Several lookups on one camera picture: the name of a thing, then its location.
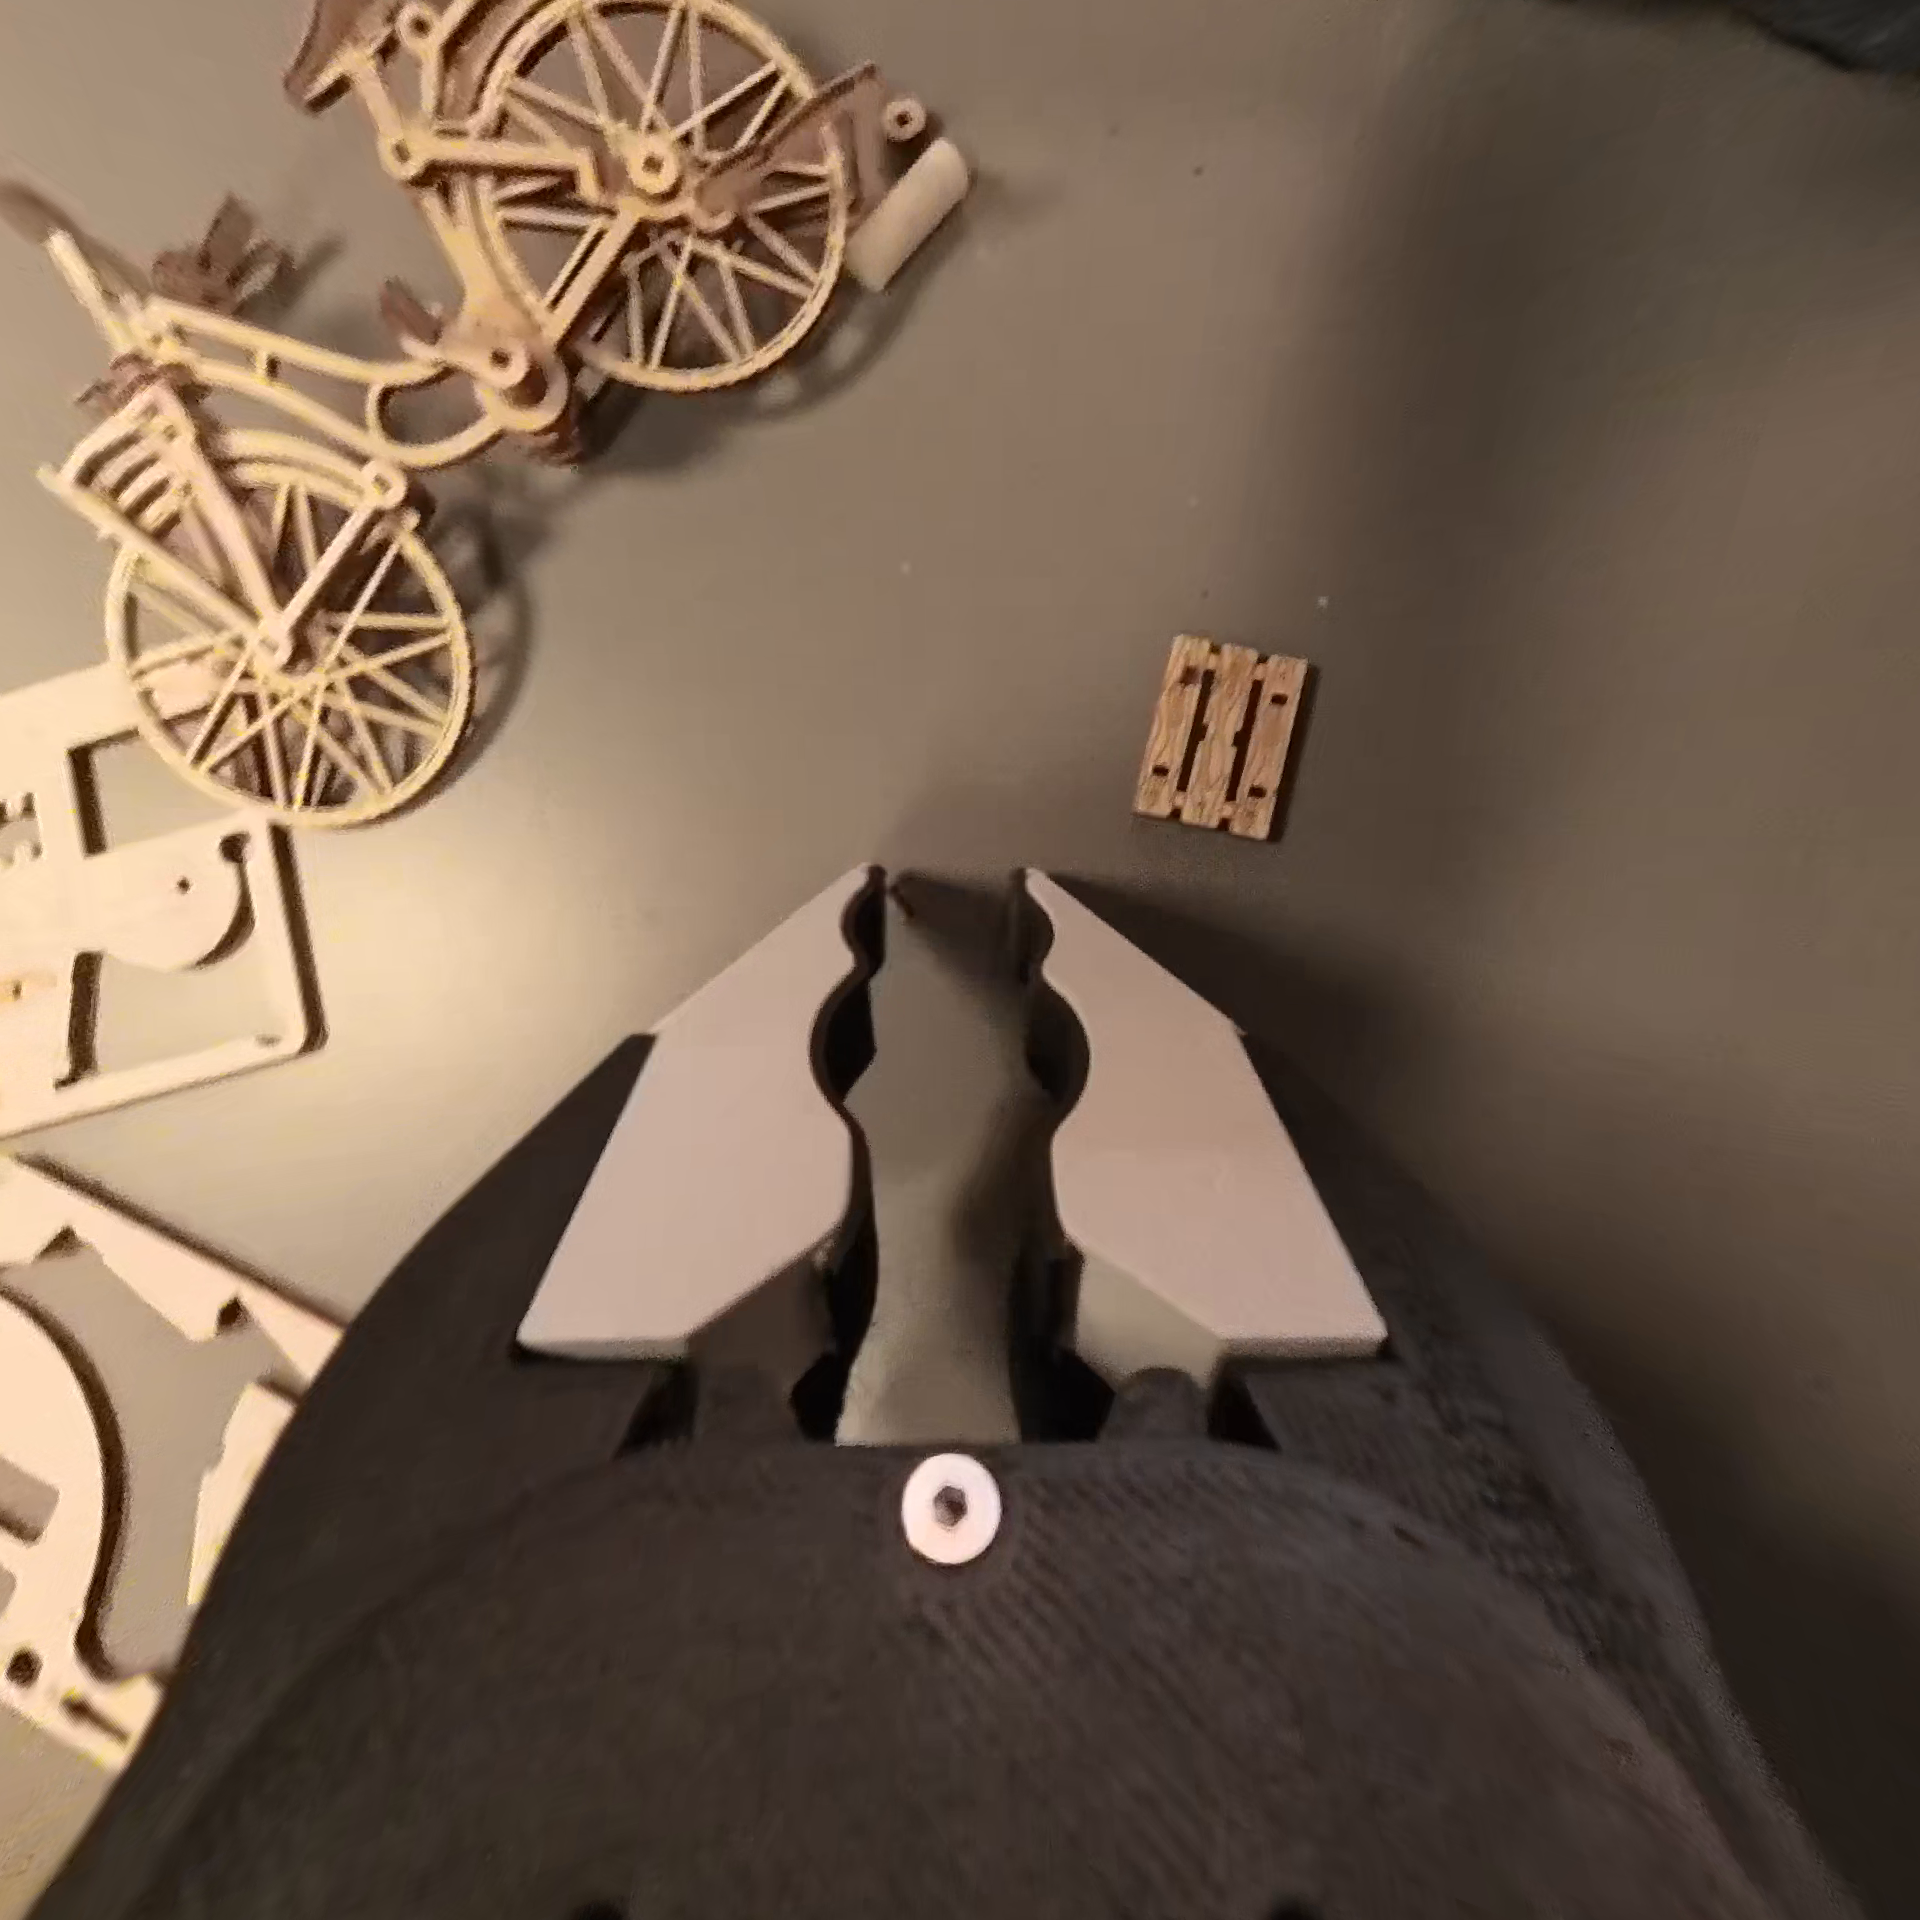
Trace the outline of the wooden bicycle model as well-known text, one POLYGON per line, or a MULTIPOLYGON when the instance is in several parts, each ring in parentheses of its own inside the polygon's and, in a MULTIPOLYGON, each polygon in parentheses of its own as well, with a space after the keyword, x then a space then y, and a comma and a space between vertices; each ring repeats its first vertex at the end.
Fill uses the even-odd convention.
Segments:
POLYGON ((414 812, 475 715, 475 639, 425 474, 583 461, 604 393, 776 376, 849 280, 849 232, 948 136, 856 60, 809 82, 747 6, 310 6, 281 92, 351 99, 455 271, 380 288, 389 358, 260 316, 281 249, 228 201, 128 269, 27 180, 8 229, 109 347, 95 424, 42 482, 109 544, 101 639, 136 737, 272 825, 414 812))

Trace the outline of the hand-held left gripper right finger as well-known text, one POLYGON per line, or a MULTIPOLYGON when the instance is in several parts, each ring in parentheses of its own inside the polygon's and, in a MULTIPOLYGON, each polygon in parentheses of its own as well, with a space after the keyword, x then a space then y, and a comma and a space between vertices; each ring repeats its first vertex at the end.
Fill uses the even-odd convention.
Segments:
POLYGON ((1376 1361, 1357 1281, 1229 1015, 1026 868, 1029 985, 1063 1015, 1048 1198, 1074 1266, 1063 1348, 1109 1386, 1222 1365, 1376 1361))

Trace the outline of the wooden sheet with remaining parts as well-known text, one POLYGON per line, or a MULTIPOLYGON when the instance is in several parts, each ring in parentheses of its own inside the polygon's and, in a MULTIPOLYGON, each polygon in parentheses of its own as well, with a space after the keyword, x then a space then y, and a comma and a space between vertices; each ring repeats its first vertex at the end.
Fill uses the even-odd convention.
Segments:
POLYGON ((0 700, 8 851, 0 883, 0 1140, 128 1110, 299 1060, 324 1039, 299 872, 281 825, 228 812, 201 825, 90 842, 90 752, 136 737, 136 689, 111 663, 0 700), (109 1068, 95 972, 192 972, 260 960, 265 1022, 248 1039, 109 1068))

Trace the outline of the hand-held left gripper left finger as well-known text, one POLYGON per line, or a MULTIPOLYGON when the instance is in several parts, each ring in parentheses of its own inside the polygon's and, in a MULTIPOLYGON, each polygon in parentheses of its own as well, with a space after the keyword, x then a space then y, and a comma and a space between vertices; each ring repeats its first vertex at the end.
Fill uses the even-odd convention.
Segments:
POLYGON ((849 1088, 880 1060, 883 906, 883 868, 849 868, 646 1039, 521 1356, 842 1386, 880 1294, 849 1088))

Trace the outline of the small white wax cylinder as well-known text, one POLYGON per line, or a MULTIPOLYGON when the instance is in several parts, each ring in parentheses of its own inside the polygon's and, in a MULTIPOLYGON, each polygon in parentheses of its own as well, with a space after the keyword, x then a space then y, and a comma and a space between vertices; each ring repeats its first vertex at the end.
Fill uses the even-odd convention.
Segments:
POLYGON ((952 136, 936 136, 903 180, 860 214, 849 232, 849 280, 869 296, 883 296, 903 269, 960 214, 967 201, 972 171, 952 136))

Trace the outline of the small slatted wooden plate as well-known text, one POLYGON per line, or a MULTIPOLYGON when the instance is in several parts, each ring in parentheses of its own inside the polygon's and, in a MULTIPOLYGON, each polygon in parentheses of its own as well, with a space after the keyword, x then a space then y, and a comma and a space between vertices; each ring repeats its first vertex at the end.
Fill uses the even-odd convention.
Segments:
POLYGON ((1312 688, 1308 657, 1179 632, 1161 663, 1132 814, 1278 842, 1312 688))

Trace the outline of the mostly empty wooden parts sheet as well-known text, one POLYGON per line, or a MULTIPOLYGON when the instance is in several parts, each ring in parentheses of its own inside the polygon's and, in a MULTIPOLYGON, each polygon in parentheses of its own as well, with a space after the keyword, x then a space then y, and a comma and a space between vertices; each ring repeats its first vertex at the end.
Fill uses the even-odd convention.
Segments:
MULTIPOLYGON (((272 1451, 281 1443, 281 1426, 332 1361, 343 1327, 48 1169, 8 1157, 0 1199, 8 1273, 53 1250, 90 1250, 192 1348, 212 1348, 230 1329, 260 1329, 280 1348, 280 1373, 244 1382, 236 1403, 228 1413, 222 1451, 201 1482, 179 1585, 188 1612, 201 1612, 228 1540, 272 1451)), ((125 1493, 125 1440, 109 1386, 84 1373, 84 1356, 16 1295, 8 1295, 0 1382, 8 1472, 16 1472, 25 1488, 48 1488, 42 1523, 8 1514, 8 1713, 111 1780, 145 1737, 167 1700, 161 1672, 119 1677, 95 1650, 95 1612, 111 1574, 111 1518, 125 1493)))

